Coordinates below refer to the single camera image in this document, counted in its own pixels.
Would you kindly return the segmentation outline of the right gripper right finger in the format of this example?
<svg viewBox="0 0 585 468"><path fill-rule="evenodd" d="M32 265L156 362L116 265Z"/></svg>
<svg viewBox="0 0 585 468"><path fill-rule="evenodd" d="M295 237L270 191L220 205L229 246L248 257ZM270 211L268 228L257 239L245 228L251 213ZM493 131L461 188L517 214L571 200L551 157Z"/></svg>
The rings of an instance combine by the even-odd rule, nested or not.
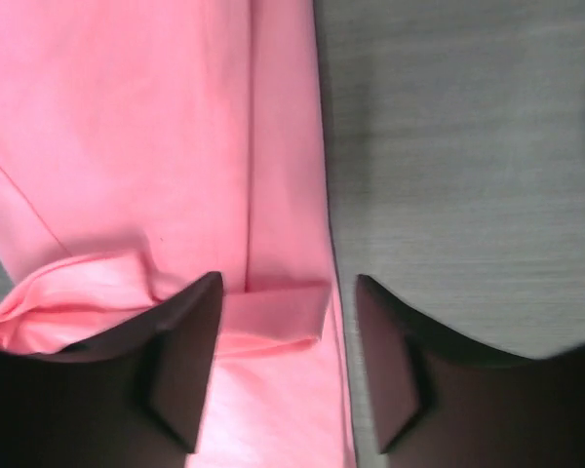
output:
<svg viewBox="0 0 585 468"><path fill-rule="evenodd" d="M585 344L531 359L470 338L374 278L356 315L392 467L585 467Z"/></svg>

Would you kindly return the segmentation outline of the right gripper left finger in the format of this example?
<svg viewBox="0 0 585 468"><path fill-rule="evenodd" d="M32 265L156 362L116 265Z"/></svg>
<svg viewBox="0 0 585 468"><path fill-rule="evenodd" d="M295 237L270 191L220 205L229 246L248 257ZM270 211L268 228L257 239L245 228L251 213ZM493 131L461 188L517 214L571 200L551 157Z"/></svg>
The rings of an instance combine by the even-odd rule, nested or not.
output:
<svg viewBox="0 0 585 468"><path fill-rule="evenodd" d="M195 451L222 310L204 275L56 354L0 350L0 467L181 467Z"/></svg>

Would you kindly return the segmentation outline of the light pink t shirt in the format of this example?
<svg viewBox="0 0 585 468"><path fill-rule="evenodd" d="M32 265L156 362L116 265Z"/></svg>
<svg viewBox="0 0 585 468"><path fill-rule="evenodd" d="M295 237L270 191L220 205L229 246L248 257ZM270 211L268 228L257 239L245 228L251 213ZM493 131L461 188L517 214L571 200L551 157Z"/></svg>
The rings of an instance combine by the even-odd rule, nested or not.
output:
<svg viewBox="0 0 585 468"><path fill-rule="evenodd" d="M192 467L351 467L309 1L0 1L0 348L217 271Z"/></svg>

